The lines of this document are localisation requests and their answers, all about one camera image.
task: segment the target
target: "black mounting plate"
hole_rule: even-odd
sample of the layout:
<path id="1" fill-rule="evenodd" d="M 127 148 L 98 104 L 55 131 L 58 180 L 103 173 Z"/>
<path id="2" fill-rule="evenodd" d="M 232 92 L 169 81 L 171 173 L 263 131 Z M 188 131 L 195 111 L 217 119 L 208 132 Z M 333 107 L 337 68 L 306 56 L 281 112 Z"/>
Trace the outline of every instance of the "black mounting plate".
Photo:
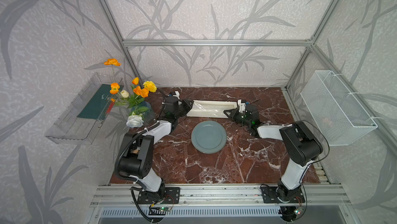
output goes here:
<path id="1" fill-rule="evenodd" d="M 167 197 L 164 199 L 164 201 L 158 203 L 158 204 L 177 204 L 179 203 L 179 195 L 181 192 L 181 188 L 179 187 L 166 187 L 166 191 L 164 196 L 169 195 L 170 197 Z M 153 202 L 148 199 L 148 193 L 147 192 L 139 192 L 138 204 L 152 204 Z"/>
<path id="2" fill-rule="evenodd" d="M 285 203 L 277 198 L 277 192 L 276 192 L 277 188 L 278 188 L 277 186 L 273 186 L 273 187 L 261 186 L 263 203 Z M 300 197 L 300 199 L 302 199 L 300 203 L 305 202 L 305 198 L 303 197 L 302 190 L 299 189 L 299 191 L 297 191 L 296 194 L 293 195 L 293 198 L 288 203 L 299 203 L 300 199 L 298 201 L 296 197 Z"/>

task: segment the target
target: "metal vent grille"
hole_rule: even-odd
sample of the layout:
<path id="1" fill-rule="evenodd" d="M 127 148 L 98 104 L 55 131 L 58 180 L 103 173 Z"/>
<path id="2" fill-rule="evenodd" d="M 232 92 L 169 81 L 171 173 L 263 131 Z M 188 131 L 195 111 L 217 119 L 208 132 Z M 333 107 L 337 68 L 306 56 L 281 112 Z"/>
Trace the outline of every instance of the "metal vent grille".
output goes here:
<path id="1" fill-rule="evenodd" d="M 278 206 L 223 206 L 223 207 L 173 207 L 166 212 L 169 217 L 274 217 L 281 216 Z M 142 210 L 146 215 L 148 209 Z M 142 217 L 136 207 L 105 207 L 102 218 Z"/>

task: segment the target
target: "cream rosebud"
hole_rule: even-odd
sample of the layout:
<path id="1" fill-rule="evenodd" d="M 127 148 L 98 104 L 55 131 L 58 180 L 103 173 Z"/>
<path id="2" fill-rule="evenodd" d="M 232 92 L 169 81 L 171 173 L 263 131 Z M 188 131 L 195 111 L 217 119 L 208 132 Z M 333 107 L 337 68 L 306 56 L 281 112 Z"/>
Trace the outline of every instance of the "cream rosebud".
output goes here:
<path id="1" fill-rule="evenodd" d="M 120 92 L 120 94 L 122 94 L 122 97 L 124 97 L 124 98 L 129 97 L 129 93 L 125 89 L 122 90 L 122 92 Z"/>

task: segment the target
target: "artificial flower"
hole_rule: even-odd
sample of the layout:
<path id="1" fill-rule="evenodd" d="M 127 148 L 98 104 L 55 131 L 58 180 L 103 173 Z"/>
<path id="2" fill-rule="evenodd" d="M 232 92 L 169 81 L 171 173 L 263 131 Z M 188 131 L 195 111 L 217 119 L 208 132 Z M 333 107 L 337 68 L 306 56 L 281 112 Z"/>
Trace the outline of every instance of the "artificial flower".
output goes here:
<path id="1" fill-rule="evenodd" d="M 141 97 L 148 97 L 148 95 L 149 95 L 149 90 L 146 88 L 143 88 L 141 90 Z"/>
<path id="2" fill-rule="evenodd" d="M 133 92 L 134 92 L 135 94 L 137 94 L 138 96 L 141 95 L 141 91 L 142 91 L 142 89 L 141 89 L 140 86 L 135 87 L 135 89 L 133 90 Z"/>
<path id="3" fill-rule="evenodd" d="M 122 65 L 121 63 L 119 63 L 117 61 L 117 59 L 115 58 L 109 58 L 105 63 L 103 63 L 106 66 L 110 66 L 110 65 L 114 65 L 114 66 L 120 66 Z"/>
<path id="4" fill-rule="evenodd" d="M 110 85 L 110 87 L 112 88 L 112 89 L 110 90 L 110 93 L 111 93 L 111 94 L 116 94 L 117 92 L 119 92 L 120 85 L 119 85 L 118 83 L 112 83 L 112 84 Z"/>
<path id="5" fill-rule="evenodd" d="M 143 86 L 151 92 L 156 92 L 157 87 L 152 81 L 146 81 L 143 83 Z"/>
<path id="6" fill-rule="evenodd" d="M 120 85 L 119 85 L 118 83 L 112 83 L 112 84 L 110 85 L 110 87 L 111 87 L 112 89 L 114 89 L 114 88 L 120 89 Z"/>
<path id="7" fill-rule="evenodd" d="M 137 85 L 139 83 L 139 78 L 138 77 L 134 78 L 134 80 L 132 80 L 132 83 Z"/>
<path id="8" fill-rule="evenodd" d="M 129 97 L 129 93 L 124 89 L 122 90 L 122 92 L 120 92 L 120 94 L 122 95 L 122 97 L 127 98 Z"/>
<path id="9" fill-rule="evenodd" d="M 142 115 L 130 115 L 127 119 L 127 126 L 129 127 L 142 127 L 143 126 L 143 119 Z"/>

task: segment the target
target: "red-brown marble surface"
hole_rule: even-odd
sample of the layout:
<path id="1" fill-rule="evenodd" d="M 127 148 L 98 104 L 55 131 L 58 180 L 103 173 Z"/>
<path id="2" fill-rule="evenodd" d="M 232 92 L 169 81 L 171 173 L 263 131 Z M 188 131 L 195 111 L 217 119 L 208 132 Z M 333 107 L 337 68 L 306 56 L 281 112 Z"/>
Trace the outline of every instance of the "red-brown marble surface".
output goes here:
<path id="1" fill-rule="evenodd" d="M 236 101 L 245 99 L 258 107 L 262 122 L 286 124 L 292 115 L 280 88 L 163 88 L 167 94 L 179 91 L 181 99 Z M 159 91 L 146 99 L 156 113 L 162 97 Z M 204 154 L 191 143 L 191 132 L 200 122 L 213 120 L 227 132 L 226 146 L 214 154 Z M 223 118 L 184 117 L 176 130 L 154 145 L 153 170 L 166 183 L 277 183 L 285 172 L 288 154 L 283 142 L 256 139 L 243 127 Z M 320 183 L 314 168 L 306 173 L 306 183 Z M 110 183 L 129 183 L 112 177 Z"/>

